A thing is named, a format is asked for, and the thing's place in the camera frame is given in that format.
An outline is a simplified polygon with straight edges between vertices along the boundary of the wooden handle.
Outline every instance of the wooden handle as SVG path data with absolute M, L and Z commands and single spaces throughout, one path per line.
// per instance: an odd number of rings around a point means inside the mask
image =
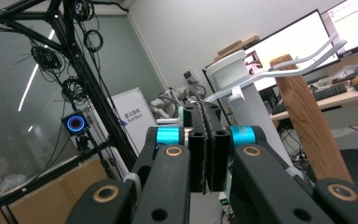
M 270 62 L 271 67 L 292 60 L 288 54 Z M 294 64 L 281 70 L 296 69 Z M 302 76 L 275 78 L 289 118 L 318 180 L 338 178 L 353 183 L 324 115 Z

